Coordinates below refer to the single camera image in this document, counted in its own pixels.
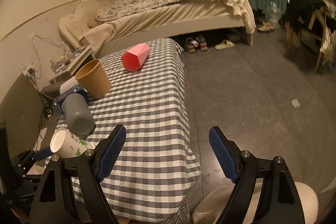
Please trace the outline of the left sneaker under bed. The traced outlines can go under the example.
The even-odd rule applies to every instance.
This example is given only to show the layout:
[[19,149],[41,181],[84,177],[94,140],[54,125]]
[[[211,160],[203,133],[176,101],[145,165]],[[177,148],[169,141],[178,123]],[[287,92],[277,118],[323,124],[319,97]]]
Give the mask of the left sneaker under bed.
[[188,37],[185,41],[185,50],[188,53],[195,53],[197,51],[198,42],[192,37]]

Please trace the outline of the clear bottle on nightstand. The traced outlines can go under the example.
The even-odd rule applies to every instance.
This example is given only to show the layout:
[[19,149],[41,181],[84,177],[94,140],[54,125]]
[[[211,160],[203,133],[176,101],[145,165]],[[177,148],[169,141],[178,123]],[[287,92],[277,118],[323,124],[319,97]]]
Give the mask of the clear bottle on nightstand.
[[72,58],[72,52],[71,52],[71,50],[70,50],[70,48],[69,48],[69,46],[68,46],[67,43],[65,43],[65,42],[62,43],[62,49],[63,49],[63,51],[64,51],[64,54],[65,54],[69,59],[71,59],[71,58]]

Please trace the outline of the right sneaker under bed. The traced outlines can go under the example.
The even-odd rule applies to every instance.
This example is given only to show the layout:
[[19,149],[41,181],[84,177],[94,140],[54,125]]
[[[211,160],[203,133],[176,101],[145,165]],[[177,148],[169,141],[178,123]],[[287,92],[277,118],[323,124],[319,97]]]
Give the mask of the right sneaker under bed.
[[198,47],[199,47],[200,51],[207,51],[208,50],[206,40],[202,35],[197,36],[195,39],[198,43]]

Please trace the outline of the cream bed sheet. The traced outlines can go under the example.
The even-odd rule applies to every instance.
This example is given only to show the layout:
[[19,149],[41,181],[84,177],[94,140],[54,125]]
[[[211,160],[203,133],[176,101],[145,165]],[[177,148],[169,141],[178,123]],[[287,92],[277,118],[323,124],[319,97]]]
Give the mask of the cream bed sheet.
[[91,45],[98,53],[104,44],[157,27],[195,20],[215,19],[222,28],[238,20],[237,27],[244,27],[248,35],[256,31],[255,18],[248,0],[189,0],[156,9],[124,16],[110,22],[102,22],[88,28],[79,36],[79,41]]

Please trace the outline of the white paper cup green print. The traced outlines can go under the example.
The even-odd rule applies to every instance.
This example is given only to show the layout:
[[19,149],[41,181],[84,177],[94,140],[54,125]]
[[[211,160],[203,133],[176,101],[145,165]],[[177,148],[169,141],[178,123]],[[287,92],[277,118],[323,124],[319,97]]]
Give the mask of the white paper cup green print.
[[50,150],[62,158],[71,158],[80,156],[88,149],[95,149],[95,145],[81,139],[68,129],[57,129],[50,141]]

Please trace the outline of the green slipper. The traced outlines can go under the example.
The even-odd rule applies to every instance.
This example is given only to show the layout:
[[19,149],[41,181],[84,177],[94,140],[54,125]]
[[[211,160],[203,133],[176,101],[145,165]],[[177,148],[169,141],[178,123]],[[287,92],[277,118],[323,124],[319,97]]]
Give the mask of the green slipper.
[[230,48],[233,48],[235,44],[229,40],[223,40],[221,43],[217,44],[215,46],[215,49],[217,51],[222,51],[222,50],[228,50]]

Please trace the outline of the red hexagonal cup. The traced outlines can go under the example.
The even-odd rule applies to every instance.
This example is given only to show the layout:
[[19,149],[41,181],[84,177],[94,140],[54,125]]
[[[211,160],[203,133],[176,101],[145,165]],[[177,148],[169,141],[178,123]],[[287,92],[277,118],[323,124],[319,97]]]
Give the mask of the red hexagonal cup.
[[123,67],[131,72],[142,68],[149,57],[150,47],[146,43],[140,43],[127,50],[121,57]]

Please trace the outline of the white bedside table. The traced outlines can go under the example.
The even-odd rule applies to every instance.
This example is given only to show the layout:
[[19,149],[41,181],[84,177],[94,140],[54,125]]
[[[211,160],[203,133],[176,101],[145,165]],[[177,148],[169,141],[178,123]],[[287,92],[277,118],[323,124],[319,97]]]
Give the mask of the white bedside table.
[[83,67],[89,61],[95,59],[91,46],[86,46],[83,50],[76,54],[75,57],[70,61],[68,65],[60,72],[56,73],[49,80],[50,84],[59,83],[62,81],[69,80],[74,77],[78,70]]

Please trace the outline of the grey cylindrical cup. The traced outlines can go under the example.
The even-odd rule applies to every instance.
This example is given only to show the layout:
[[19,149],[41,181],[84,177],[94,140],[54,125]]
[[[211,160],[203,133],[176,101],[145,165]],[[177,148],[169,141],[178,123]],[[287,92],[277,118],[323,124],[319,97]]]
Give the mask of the grey cylindrical cup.
[[94,131],[95,121],[82,95],[68,95],[64,101],[64,113],[68,129],[76,136],[86,138]]

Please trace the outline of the clear water jug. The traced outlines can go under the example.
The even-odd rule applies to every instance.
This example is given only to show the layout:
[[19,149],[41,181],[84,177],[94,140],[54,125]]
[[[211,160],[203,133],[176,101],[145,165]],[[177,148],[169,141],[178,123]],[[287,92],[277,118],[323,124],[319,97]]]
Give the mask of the clear water jug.
[[282,10],[278,8],[276,3],[271,2],[266,10],[266,17],[269,22],[278,22],[281,18]]

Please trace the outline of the white bed frame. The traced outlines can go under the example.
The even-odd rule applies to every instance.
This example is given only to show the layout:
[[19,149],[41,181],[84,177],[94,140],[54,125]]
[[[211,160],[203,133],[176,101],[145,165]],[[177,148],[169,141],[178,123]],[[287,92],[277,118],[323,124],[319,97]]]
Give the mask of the white bed frame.
[[[69,14],[60,19],[60,33],[67,40],[67,42],[70,43],[72,47],[74,47],[74,49],[78,49],[81,46],[90,46],[89,44],[79,41],[79,36],[83,34],[84,31],[88,30],[88,27],[83,22],[76,21],[74,16],[75,13]],[[235,20],[233,23],[229,23],[227,18],[224,20],[225,23],[229,25],[227,28],[239,28],[236,26],[236,24],[239,23],[238,20]],[[103,57],[110,53],[123,50],[124,48],[128,48],[136,44],[148,42],[154,39],[168,38],[177,35],[216,29],[222,29],[222,26],[215,19],[195,20],[193,22],[186,23],[174,23],[171,26],[157,27],[155,29],[143,31],[122,39],[117,39],[113,42],[104,44],[98,53],[93,52],[93,54],[97,57]],[[244,31],[242,36],[247,40],[248,44],[253,43],[253,34],[248,35],[246,31]]]

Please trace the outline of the white power strip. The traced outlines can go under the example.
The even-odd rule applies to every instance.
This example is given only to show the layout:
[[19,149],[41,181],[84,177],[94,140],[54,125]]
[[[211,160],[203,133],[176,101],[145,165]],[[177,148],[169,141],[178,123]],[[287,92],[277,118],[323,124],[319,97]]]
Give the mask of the white power strip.
[[47,146],[47,128],[44,127],[40,130],[40,132],[37,135],[37,140],[34,144],[33,150],[34,151],[40,151],[41,149],[45,148]]

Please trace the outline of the white cylindrical cup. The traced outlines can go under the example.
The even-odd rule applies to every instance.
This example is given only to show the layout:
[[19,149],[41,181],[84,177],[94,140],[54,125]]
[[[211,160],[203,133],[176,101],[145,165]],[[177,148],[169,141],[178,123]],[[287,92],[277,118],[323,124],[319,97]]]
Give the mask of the white cylindrical cup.
[[78,85],[78,81],[76,80],[75,77],[72,77],[72,78],[68,79],[66,82],[64,82],[63,84],[61,84],[59,92],[60,92],[60,94],[63,94],[63,93],[70,90],[71,88],[73,88],[76,85]]

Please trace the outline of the grey white checkered tablecloth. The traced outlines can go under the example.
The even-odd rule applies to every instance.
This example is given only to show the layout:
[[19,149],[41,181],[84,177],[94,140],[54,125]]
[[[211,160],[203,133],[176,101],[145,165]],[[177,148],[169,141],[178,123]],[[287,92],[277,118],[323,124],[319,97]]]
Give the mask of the grey white checkered tablecloth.
[[189,223],[189,189],[201,175],[190,148],[182,47],[173,39],[148,42],[150,53],[137,72],[126,70],[123,51],[100,62],[112,83],[107,95],[90,100],[96,127],[87,141],[98,144],[114,127],[126,141],[102,191],[118,217],[144,223]]

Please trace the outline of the brown kraft paper cup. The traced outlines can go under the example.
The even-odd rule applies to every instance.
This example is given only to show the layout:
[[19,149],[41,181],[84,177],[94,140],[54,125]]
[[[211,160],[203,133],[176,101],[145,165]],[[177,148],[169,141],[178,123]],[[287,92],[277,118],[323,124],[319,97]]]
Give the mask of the brown kraft paper cup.
[[96,100],[108,94],[112,87],[99,59],[94,59],[80,68],[75,79]]

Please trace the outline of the wall power socket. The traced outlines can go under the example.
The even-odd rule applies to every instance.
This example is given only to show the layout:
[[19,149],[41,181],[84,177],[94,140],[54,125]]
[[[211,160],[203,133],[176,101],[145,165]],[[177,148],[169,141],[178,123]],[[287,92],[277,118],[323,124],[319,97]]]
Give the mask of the wall power socket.
[[25,77],[31,77],[34,74],[35,68],[34,64],[23,64],[22,65],[22,73]]

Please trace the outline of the sneaker under bed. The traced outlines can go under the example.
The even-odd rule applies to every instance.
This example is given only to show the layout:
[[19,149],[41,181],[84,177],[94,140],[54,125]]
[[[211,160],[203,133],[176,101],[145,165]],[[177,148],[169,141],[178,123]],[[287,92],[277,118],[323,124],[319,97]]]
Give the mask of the sneaker under bed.
[[188,53],[195,53],[197,51],[198,42],[192,37],[188,37],[185,41],[185,50]]
[[202,35],[197,36],[195,39],[198,43],[198,47],[199,47],[200,51],[207,51],[208,50],[206,40]]

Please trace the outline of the wooden chair with clothes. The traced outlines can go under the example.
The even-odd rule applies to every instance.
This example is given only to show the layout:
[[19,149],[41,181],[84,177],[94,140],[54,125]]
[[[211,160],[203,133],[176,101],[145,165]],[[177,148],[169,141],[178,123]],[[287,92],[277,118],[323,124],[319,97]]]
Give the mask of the wooden chair with clothes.
[[299,48],[301,35],[306,32],[319,41],[314,71],[320,65],[332,64],[335,59],[335,4],[328,0],[287,1],[284,14],[287,49]]

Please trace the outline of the cream pillow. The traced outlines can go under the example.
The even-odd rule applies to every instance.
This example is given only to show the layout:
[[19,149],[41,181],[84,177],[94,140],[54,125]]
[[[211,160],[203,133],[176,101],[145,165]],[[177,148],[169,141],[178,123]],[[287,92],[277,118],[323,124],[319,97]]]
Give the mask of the cream pillow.
[[104,4],[95,0],[81,0],[75,10],[74,19],[83,22],[88,28],[94,28],[102,24],[96,19],[96,12]]

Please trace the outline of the dark grey sofa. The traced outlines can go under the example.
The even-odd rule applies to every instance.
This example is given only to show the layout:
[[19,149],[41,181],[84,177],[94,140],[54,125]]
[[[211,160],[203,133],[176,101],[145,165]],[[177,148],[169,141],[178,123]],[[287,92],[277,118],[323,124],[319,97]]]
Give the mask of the dark grey sofa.
[[58,119],[44,119],[43,105],[29,79],[20,75],[1,102],[1,120],[5,122],[7,146],[11,158],[32,149],[38,141],[48,147]]

